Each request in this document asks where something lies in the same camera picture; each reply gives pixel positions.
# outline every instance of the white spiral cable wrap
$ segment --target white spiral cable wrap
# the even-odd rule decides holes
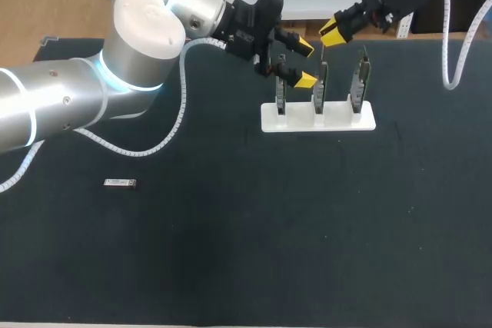
[[[14,185],[21,180],[22,176],[24,176],[25,172],[28,170],[29,165],[31,165],[32,160],[34,159],[35,155],[38,153],[38,150],[43,145],[43,143],[44,141],[39,141],[31,146],[31,150],[29,150],[28,154],[25,156],[24,160],[22,161],[21,166],[14,173],[14,175],[10,177],[8,180],[6,180],[3,184],[0,184],[0,194],[14,187]]]
[[[492,7],[492,0],[486,0],[480,11],[478,11],[475,19],[471,23],[470,29],[468,30],[467,36],[464,39],[463,47],[461,48],[460,57],[456,66],[456,71],[454,72],[453,81],[449,81],[449,70],[447,65],[447,48],[449,43],[449,24],[451,15],[451,0],[444,0],[444,30],[443,30],[443,84],[448,90],[454,90],[459,84],[461,75],[463,74],[464,65],[467,61],[468,52],[470,51],[471,43],[474,40],[475,34],[477,33],[480,23],[484,20],[485,15],[489,12],[490,7]]]
[[[194,41],[190,41],[187,43],[181,52],[181,56],[179,58],[179,72],[181,76],[181,106],[179,108],[178,112],[178,117],[176,118],[175,125],[171,129],[171,132],[166,136],[166,138],[161,141],[160,144],[157,146],[153,147],[152,149],[146,150],[146,151],[129,151],[122,149],[120,147],[117,147],[103,138],[100,138],[96,134],[93,134],[92,132],[85,130],[84,128],[80,128],[78,130],[74,130],[75,132],[78,132],[79,134],[83,134],[84,136],[90,138],[94,142],[106,147],[107,149],[114,151],[115,153],[125,155],[127,157],[147,157],[149,155],[155,154],[158,151],[160,151],[164,146],[166,146],[169,141],[172,140],[172,138],[176,135],[176,132],[178,132],[179,126],[181,126],[181,122],[183,120],[183,117],[185,115],[185,109],[186,109],[186,72],[185,72],[185,61],[186,61],[186,54],[188,53],[188,50],[190,48],[193,48],[196,45],[213,45],[216,46],[220,49],[225,49],[225,43],[219,40],[215,40],[213,38],[199,38]],[[25,159],[23,160],[21,167],[15,172],[15,174],[9,178],[6,182],[3,184],[0,184],[0,193],[7,191],[11,187],[13,187],[15,184],[17,184],[22,176],[25,174],[27,171],[29,165],[31,164],[32,160],[34,159],[34,156],[38,153],[39,148],[42,146],[44,141],[40,141],[34,145],[32,145],[31,150],[28,152],[26,155]]]

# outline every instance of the glowing blue ring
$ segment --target glowing blue ring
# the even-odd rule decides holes
[[[103,72],[108,74],[108,76],[111,78],[111,80],[113,80],[117,84],[121,85],[122,87],[129,88],[130,90],[135,90],[135,91],[156,91],[159,88],[161,88],[161,86],[163,85],[163,84],[160,84],[159,86],[154,86],[153,88],[141,88],[140,86],[134,86],[133,84],[129,84],[128,82],[121,80],[117,75],[115,75],[113,72],[111,72],[111,70],[105,64],[104,59],[102,58],[102,51],[99,54],[99,61],[101,62]]]
[[[19,80],[17,76],[14,75],[12,72],[10,72],[8,69],[0,68],[0,72],[5,73],[7,76],[10,77],[11,80],[14,81],[15,85],[21,92],[22,100],[24,100],[26,107],[29,111],[29,117],[31,118],[31,136],[29,136],[28,143],[25,146],[31,146],[32,144],[34,144],[34,140],[36,139],[36,134],[38,133],[38,122],[36,121],[36,111],[32,107],[32,104],[28,98],[28,91],[25,89],[21,80]]]

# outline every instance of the black mat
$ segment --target black mat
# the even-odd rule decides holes
[[[263,134],[273,81],[203,46],[188,56],[184,125],[159,154],[49,140],[0,195],[0,321],[492,324],[492,44],[474,44],[452,93],[439,42],[366,46],[372,133]],[[100,47],[50,41],[38,59]],[[330,98],[346,98],[360,47],[328,51]],[[176,69],[144,117],[94,131],[149,148],[178,97]],[[0,157],[1,178],[24,154]],[[138,189],[104,189],[108,177]]]

